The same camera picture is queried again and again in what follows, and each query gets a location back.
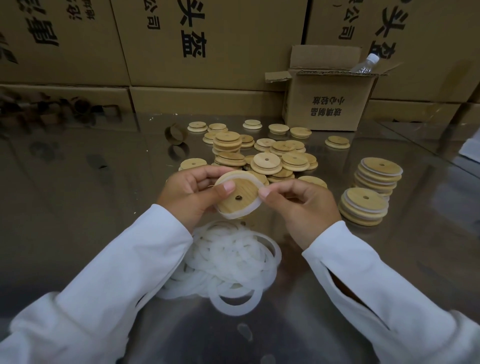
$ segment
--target small open cardboard box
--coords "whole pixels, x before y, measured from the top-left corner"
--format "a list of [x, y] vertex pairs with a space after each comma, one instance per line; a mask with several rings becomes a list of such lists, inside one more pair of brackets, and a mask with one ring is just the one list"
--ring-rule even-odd
[[288, 71], [265, 73], [266, 82], [287, 82], [282, 117], [290, 126], [354, 131], [379, 76], [397, 64], [380, 60], [373, 73], [351, 73], [359, 47], [293, 46]]

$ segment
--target white shirt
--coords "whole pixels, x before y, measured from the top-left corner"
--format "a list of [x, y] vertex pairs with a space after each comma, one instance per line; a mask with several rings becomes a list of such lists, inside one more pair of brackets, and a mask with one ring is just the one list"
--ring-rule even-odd
[[[192, 244], [152, 205], [60, 293], [20, 312], [0, 343], [0, 363], [114, 363], [140, 309]], [[372, 343], [382, 363], [479, 363], [480, 327], [440, 309], [339, 221], [303, 252], [332, 302]], [[332, 271], [370, 309], [342, 294]]]

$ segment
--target white bottle cap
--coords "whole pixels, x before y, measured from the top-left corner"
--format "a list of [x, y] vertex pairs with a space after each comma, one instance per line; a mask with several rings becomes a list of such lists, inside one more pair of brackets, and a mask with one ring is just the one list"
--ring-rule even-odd
[[380, 60], [380, 57], [378, 57], [376, 54], [374, 53], [370, 53], [368, 56], [367, 56], [367, 59], [372, 62], [372, 63], [377, 63], [379, 60]]

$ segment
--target hand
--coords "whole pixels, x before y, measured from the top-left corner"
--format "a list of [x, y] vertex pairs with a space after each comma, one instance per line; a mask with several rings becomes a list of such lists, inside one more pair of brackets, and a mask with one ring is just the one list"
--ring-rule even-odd
[[208, 188], [232, 170], [230, 167], [201, 166], [175, 173], [165, 183], [157, 204], [192, 232], [210, 206], [226, 199], [235, 190], [232, 180]]
[[[285, 219], [288, 232], [302, 248], [342, 218], [332, 193], [313, 183], [291, 179], [261, 188], [258, 195]], [[296, 197], [303, 204], [287, 200]]]

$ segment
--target person's left hand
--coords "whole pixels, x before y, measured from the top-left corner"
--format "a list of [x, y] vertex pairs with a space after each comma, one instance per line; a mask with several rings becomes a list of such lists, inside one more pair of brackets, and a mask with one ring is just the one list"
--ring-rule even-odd
[[208, 188], [232, 170], [230, 167], [201, 166], [175, 173], [165, 183], [157, 204], [192, 232], [210, 206], [226, 199], [235, 190], [232, 180]]

